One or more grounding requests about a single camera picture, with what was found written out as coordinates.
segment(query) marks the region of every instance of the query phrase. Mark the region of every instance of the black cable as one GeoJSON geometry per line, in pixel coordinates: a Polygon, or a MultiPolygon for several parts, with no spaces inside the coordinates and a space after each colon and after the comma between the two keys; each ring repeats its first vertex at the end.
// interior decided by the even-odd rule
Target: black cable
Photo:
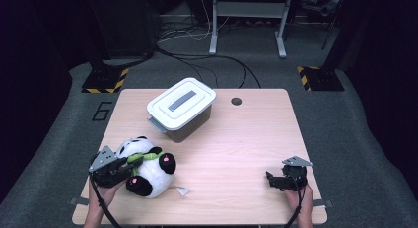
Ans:
{"type": "Polygon", "coordinates": [[[102,199],[101,195],[99,194],[98,188],[93,180],[93,175],[90,174],[90,183],[92,184],[93,190],[95,191],[95,194],[98,198],[99,206],[102,208],[102,211],[104,212],[104,215],[107,217],[107,219],[111,222],[111,224],[116,228],[121,228],[121,226],[117,223],[117,221],[114,219],[114,217],[111,215],[110,211],[107,209],[107,205],[105,204],[105,201],[102,199]]]}
{"type": "Polygon", "coordinates": [[[239,64],[243,70],[244,70],[244,78],[242,80],[242,82],[240,83],[240,85],[238,86],[238,88],[241,88],[246,80],[246,75],[247,75],[247,71],[252,75],[252,77],[254,78],[254,80],[256,81],[258,88],[261,88],[261,84],[259,83],[257,77],[255,76],[255,74],[252,72],[252,70],[246,66],[244,63],[242,63],[241,61],[232,58],[230,56],[225,56],[225,55],[200,55],[200,54],[182,54],[182,53],[171,53],[171,52],[167,52],[159,47],[156,47],[156,51],[166,55],[166,56],[170,56],[170,57],[174,57],[177,59],[182,59],[182,60],[199,60],[199,59],[206,59],[206,58],[224,58],[224,59],[229,59],[232,60],[234,62],[236,62],[237,64],[239,64]]]}
{"type": "Polygon", "coordinates": [[[299,186],[298,186],[298,182],[297,182],[296,178],[294,178],[292,175],[290,175],[290,176],[292,177],[293,181],[295,182],[296,190],[298,191],[299,204],[295,208],[295,212],[293,213],[289,222],[285,225],[285,228],[289,228],[293,224],[293,222],[296,220],[296,218],[298,217],[299,213],[301,212],[301,208],[302,208],[302,200],[304,199],[304,196],[305,196],[305,187],[304,187],[304,195],[301,196],[301,190],[299,190],[299,186]]]}

